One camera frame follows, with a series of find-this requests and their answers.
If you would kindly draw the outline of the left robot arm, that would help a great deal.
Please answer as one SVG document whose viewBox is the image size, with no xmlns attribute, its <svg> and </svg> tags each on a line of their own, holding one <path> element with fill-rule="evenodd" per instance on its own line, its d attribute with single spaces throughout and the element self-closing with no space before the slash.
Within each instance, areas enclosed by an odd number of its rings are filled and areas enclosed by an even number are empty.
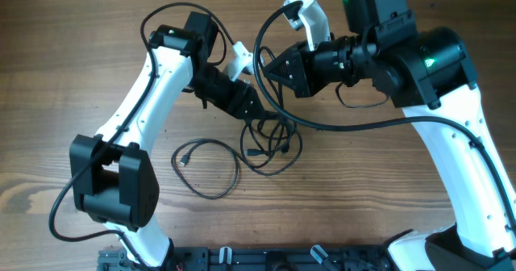
<svg viewBox="0 0 516 271">
<path fill-rule="evenodd" d="M 147 57 L 117 111 L 95 135 L 78 135 L 69 149 L 72 177 L 65 191 L 75 207 L 119 238 L 132 268 L 176 270 L 173 242 L 154 215 L 160 187 L 150 159 L 159 131 L 177 99 L 192 92 L 236 119 L 264 116 L 257 92 L 241 81 L 254 56 L 241 44 L 219 69 L 210 62 L 226 30 L 211 13 L 191 12 L 183 27 L 162 25 L 143 38 Z"/>
</svg>

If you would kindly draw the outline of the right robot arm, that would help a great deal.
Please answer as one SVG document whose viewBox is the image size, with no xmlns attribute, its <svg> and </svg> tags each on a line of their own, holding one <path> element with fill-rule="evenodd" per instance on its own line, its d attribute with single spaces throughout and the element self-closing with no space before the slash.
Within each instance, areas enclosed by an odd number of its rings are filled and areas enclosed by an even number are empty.
<svg viewBox="0 0 516 271">
<path fill-rule="evenodd" d="M 420 32 L 406 0 L 342 0 L 350 35 L 332 37 L 317 0 L 285 0 L 277 11 L 306 40 L 255 77 L 311 97 L 332 82 L 370 79 L 403 111 L 427 146 L 456 221 L 435 231 L 408 230 L 387 250 L 400 270 L 511 270 L 515 192 L 493 143 L 477 74 L 451 29 Z"/>
</svg>

